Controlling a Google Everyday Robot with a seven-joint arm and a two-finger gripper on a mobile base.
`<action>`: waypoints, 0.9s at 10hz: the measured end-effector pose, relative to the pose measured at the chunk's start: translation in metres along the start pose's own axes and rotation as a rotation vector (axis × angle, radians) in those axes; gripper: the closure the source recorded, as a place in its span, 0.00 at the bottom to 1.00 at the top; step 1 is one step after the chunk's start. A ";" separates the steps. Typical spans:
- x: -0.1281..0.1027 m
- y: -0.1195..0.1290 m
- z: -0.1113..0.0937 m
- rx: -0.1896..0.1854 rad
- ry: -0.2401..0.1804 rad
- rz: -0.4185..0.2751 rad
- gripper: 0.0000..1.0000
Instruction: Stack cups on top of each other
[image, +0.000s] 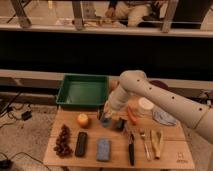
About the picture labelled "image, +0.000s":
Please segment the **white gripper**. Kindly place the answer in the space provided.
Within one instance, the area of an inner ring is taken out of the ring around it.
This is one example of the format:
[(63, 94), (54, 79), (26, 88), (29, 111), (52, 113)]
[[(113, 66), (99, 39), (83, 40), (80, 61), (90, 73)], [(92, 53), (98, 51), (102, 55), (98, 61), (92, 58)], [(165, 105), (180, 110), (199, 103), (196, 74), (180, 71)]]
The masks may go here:
[[(118, 110), (115, 110), (113, 109), (109, 102), (106, 102), (105, 105), (104, 105), (104, 108), (103, 110), (98, 110), (98, 120), (100, 120), (101, 118), (106, 121), (106, 120), (111, 120), (112, 117), (114, 115), (116, 115), (118, 113)], [(124, 120), (119, 120), (116, 124), (116, 129), (118, 131), (122, 131), (124, 129), (124, 124), (125, 124), (125, 121)]]

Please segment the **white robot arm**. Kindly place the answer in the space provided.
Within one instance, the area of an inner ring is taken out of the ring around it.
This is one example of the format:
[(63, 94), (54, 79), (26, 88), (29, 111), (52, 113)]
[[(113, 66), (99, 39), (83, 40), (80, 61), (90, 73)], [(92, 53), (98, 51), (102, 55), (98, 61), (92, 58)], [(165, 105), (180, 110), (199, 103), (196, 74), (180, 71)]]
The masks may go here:
[(147, 98), (213, 144), (213, 108), (151, 84), (141, 70), (121, 73), (119, 85), (106, 101), (103, 116), (111, 118), (126, 105), (132, 94)]

